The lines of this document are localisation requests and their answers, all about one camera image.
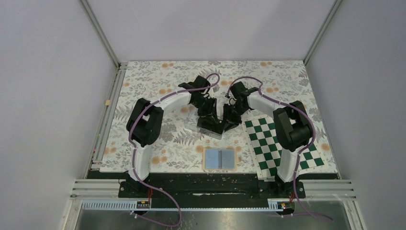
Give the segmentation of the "clear plastic card box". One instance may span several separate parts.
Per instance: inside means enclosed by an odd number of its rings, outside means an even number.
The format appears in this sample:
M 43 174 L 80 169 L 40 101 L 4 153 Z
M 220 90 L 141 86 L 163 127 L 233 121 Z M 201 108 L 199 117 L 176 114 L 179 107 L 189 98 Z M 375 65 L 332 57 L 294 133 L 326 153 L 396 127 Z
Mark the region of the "clear plastic card box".
M 184 125 L 186 129 L 217 140 L 221 140 L 224 133 L 222 120 L 216 114 L 201 117 L 197 108 L 189 112 Z

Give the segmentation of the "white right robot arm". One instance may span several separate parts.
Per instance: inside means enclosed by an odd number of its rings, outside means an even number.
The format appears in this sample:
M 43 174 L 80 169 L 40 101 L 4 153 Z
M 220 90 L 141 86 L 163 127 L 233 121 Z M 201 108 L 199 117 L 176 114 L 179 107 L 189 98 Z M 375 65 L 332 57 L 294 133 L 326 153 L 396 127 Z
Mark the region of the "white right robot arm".
M 282 159 L 275 176 L 275 193 L 287 197 L 296 189 L 301 153 L 315 140 L 315 128 L 300 101 L 284 103 L 263 94 L 257 87 L 248 89 L 234 81 L 226 97 L 234 97 L 234 104 L 223 106 L 224 131 L 242 123 L 241 116 L 248 110 L 259 110 L 270 116 L 275 124 L 276 138 L 282 146 Z

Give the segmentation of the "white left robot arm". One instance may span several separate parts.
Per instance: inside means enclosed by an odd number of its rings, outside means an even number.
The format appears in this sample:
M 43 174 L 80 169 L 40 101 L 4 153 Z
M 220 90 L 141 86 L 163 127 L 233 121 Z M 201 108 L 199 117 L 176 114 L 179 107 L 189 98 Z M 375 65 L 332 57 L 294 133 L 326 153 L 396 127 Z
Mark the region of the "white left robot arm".
M 150 147 L 160 135 L 166 113 L 191 104 L 198 109 L 198 128 L 223 134 L 226 120 L 218 117 L 216 99 L 209 95 L 215 85 L 208 78 L 197 76 L 194 81 L 179 84 L 174 92 L 156 101 L 137 100 L 126 124 L 128 140 L 133 145 L 126 182 L 135 196 L 142 197 L 153 188 L 145 181 L 149 176 Z

